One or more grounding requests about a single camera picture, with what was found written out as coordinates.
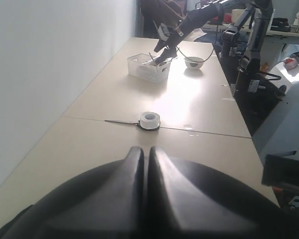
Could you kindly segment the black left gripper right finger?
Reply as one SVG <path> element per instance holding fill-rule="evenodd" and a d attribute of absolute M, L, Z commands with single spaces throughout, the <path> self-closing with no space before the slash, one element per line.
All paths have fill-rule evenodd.
<path fill-rule="evenodd" d="M 211 167 L 152 147 L 148 227 L 155 239 L 290 239 L 282 210 L 258 191 Z"/>

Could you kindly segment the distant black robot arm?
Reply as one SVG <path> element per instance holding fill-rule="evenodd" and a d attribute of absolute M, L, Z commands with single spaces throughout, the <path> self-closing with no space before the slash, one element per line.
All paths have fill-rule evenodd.
<path fill-rule="evenodd" d="M 176 57 L 176 47 L 193 30 L 201 28 L 215 17 L 222 18 L 225 14 L 225 10 L 243 3 L 242 0 L 217 0 L 202 8 L 189 11 L 186 18 L 180 21 L 174 29 L 163 23 L 160 24 L 157 29 L 159 41 L 154 52 L 158 53 L 161 50 L 163 52 L 159 57 L 154 58 L 153 62 L 160 64 L 168 58 Z"/>

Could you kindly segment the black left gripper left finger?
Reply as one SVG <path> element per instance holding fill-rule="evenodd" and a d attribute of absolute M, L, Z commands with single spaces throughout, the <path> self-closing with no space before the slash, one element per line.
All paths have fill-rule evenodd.
<path fill-rule="evenodd" d="M 144 152 L 61 184 L 0 229 L 0 239 L 136 239 L 141 234 Z"/>

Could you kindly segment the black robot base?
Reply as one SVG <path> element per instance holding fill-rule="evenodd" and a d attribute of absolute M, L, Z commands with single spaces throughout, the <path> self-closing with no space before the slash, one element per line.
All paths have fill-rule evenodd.
<path fill-rule="evenodd" d="M 255 134 L 285 96 L 286 85 L 277 87 L 273 84 L 281 79 L 281 76 L 268 72 L 248 74 L 239 69 L 236 83 L 230 85 L 250 135 Z"/>

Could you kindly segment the distant black gripper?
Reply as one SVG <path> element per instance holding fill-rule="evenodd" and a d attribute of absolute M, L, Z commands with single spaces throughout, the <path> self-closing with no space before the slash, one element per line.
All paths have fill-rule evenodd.
<path fill-rule="evenodd" d="M 176 47 L 183 40 L 183 32 L 177 32 L 161 23 L 157 29 L 159 41 L 154 48 L 154 52 L 158 53 L 163 49 L 159 57 L 154 59 L 155 62 L 164 62 L 166 59 L 172 59 L 177 56 Z"/>

